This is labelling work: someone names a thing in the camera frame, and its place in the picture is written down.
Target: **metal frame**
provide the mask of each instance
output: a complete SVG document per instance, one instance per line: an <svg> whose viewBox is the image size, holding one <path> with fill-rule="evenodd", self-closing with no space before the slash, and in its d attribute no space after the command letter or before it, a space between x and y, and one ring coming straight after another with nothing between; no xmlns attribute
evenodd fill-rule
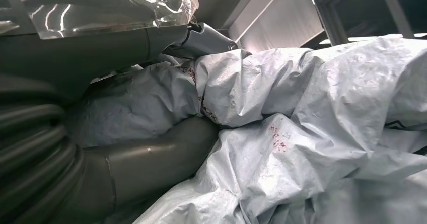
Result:
<svg viewBox="0 0 427 224"><path fill-rule="evenodd" d="M403 38L413 39L414 33L409 24L408 19L406 18L406 14L403 11L402 6L400 5L399 0L385 0L387 7L393 17L394 23L399 30L399 33L403 35Z"/></svg>
<svg viewBox="0 0 427 224"><path fill-rule="evenodd" d="M344 26L342 25L341 19L339 18L334 5L329 2L325 2L325 0L313 1L326 35L331 41L331 45L335 46L348 43L349 41L345 33Z"/></svg>
<svg viewBox="0 0 427 224"><path fill-rule="evenodd" d="M335 9L335 5L341 0L313 0L320 21L325 29L326 35L331 41L331 45L348 43L344 26ZM413 30L407 20L399 0L385 0L386 5L393 17L393 20L404 38L414 38Z"/></svg>

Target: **white tarp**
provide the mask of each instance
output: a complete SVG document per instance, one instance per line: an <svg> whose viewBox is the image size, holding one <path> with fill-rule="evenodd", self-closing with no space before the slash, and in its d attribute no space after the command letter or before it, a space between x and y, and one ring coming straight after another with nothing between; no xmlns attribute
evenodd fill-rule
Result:
<svg viewBox="0 0 427 224"><path fill-rule="evenodd" d="M427 145L427 41L235 50L99 83L69 121L84 146L194 114L225 127L134 223L427 223L427 157L411 154Z"/></svg>

